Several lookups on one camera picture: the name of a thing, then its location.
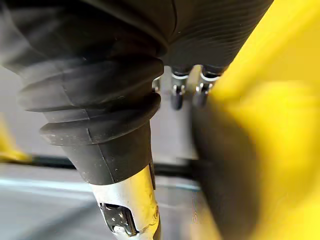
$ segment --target yellow object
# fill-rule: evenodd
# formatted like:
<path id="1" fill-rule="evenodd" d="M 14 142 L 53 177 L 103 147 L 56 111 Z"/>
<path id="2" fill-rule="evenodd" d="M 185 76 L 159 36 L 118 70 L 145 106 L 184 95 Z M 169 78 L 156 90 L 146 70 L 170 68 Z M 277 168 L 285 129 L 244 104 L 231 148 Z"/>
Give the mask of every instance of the yellow object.
<path id="1" fill-rule="evenodd" d="M 258 153 L 251 239 L 320 239 L 319 58 L 320 0 L 275 0 L 212 92 Z"/>
<path id="2" fill-rule="evenodd" d="M 1 161 L 30 162 L 31 158 L 16 148 L 5 126 L 5 122 L 0 116 L 0 162 Z"/>
<path id="3" fill-rule="evenodd" d="M 198 208 L 192 209 L 192 224 L 189 228 L 190 232 L 187 231 L 188 235 L 185 238 L 191 236 L 192 240 L 222 240 L 205 197 L 201 192 L 198 192 L 192 198 L 196 198 Z"/>

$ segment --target black rubber sleeve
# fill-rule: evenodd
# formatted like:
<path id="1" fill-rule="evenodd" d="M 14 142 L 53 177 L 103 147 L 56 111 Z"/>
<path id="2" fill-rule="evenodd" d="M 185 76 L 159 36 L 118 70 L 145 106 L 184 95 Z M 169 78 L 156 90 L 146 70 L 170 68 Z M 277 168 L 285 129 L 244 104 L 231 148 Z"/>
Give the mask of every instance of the black rubber sleeve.
<path id="1" fill-rule="evenodd" d="M 259 159 L 249 134 L 212 100 L 192 108 L 192 172 L 225 240 L 247 240 L 259 219 Z"/>
<path id="2" fill-rule="evenodd" d="M 81 1 L 0 3 L 0 61 L 19 74 L 20 105 L 44 113 L 41 135 L 62 146 L 82 178 L 125 180 L 152 162 L 150 118 L 163 73 L 159 44 Z"/>

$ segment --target gray floor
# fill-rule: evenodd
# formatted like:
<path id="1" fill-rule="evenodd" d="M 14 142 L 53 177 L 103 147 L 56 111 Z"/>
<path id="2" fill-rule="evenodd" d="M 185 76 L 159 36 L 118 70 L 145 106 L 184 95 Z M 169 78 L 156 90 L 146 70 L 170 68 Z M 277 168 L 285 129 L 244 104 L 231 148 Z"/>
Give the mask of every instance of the gray floor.
<path id="1" fill-rule="evenodd" d="M 151 120 L 152 152 L 156 161 L 174 161 L 175 158 L 196 158 L 188 134 L 188 110 L 185 102 L 182 110 L 174 111 L 170 106 L 170 69 L 166 67 L 161 80 L 161 107 Z M 64 156 L 58 146 L 44 142 L 38 134 L 47 123 L 41 113 L 26 112 L 17 104 L 17 92 L 21 89 L 19 76 L 0 67 L 0 113 L 15 137 L 17 145 L 27 153 Z"/>
<path id="2" fill-rule="evenodd" d="M 114 240 L 89 185 L 75 170 L 0 165 L 1 240 Z M 199 188 L 156 178 L 162 239 L 190 240 Z"/>

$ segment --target chrome connector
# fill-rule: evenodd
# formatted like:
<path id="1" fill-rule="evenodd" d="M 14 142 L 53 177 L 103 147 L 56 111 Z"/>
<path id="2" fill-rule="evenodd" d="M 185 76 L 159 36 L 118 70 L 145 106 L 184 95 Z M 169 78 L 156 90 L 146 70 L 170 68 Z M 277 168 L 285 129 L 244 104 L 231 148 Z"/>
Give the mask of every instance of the chrome connector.
<path id="1" fill-rule="evenodd" d="M 161 76 L 158 76 L 157 78 L 155 78 L 153 81 L 152 81 L 152 91 L 154 93 L 157 93 L 157 94 L 160 94 L 160 91 L 161 91 Z"/>
<path id="2" fill-rule="evenodd" d="M 171 106 L 174 110 L 182 108 L 184 95 L 186 93 L 187 80 L 189 75 L 176 75 L 172 73 L 171 77 Z"/>
<path id="3" fill-rule="evenodd" d="M 118 240 L 158 240 L 160 215 L 149 165 L 121 182 L 91 187 L 105 223 Z"/>
<path id="4" fill-rule="evenodd" d="M 213 77 L 207 77 L 203 72 L 200 73 L 200 79 L 197 86 L 195 87 L 195 93 L 192 100 L 194 106 L 201 108 L 206 105 L 210 90 L 213 88 L 216 81 L 220 78 L 220 76 L 218 75 L 211 75 L 213 75 Z"/>

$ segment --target yellow panel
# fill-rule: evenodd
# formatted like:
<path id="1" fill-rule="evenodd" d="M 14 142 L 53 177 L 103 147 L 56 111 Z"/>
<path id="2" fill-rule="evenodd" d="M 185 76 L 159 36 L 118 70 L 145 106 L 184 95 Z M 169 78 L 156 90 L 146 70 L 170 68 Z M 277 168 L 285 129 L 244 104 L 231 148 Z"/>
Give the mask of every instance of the yellow panel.
<path id="1" fill-rule="evenodd" d="M 252 239 L 320 239 L 320 0 L 275 0 L 211 98 L 254 141 Z"/>
<path id="2" fill-rule="evenodd" d="M 17 149 L 0 115 L 0 162 L 1 161 L 29 162 L 31 158 Z"/>

